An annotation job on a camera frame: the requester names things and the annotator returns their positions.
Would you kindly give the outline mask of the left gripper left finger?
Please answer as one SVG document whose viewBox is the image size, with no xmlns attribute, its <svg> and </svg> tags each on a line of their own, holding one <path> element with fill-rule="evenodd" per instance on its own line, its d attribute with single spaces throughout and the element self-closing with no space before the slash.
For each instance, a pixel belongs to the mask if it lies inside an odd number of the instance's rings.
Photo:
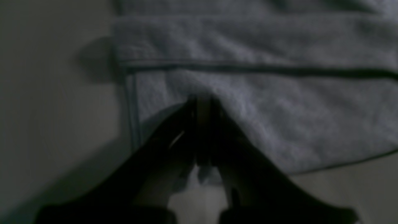
<svg viewBox="0 0 398 224">
<path fill-rule="evenodd" d="M 191 161 L 182 152 L 185 134 L 196 125 L 197 97 L 191 96 L 166 118 L 147 142 L 106 180 L 77 199 L 48 205 L 37 213 L 36 224 L 176 224 L 175 214 L 158 206 L 133 205 L 153 171 L 172 156 Z"/>
</svg>

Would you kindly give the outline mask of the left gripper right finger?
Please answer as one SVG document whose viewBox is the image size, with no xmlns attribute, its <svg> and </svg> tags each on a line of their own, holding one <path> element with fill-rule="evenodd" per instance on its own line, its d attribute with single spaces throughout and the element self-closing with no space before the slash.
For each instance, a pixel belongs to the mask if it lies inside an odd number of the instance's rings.
<svg viewBox="0 0 398 224">
<path fill-rule="evenodd" d="M 211 163 L 220 171 L 229 208 L 220 224 L 356 224 L 350 208 L 305 192 L 256 149 L 216 98 L 211 103 L 215 144 Z"/>
</svg>

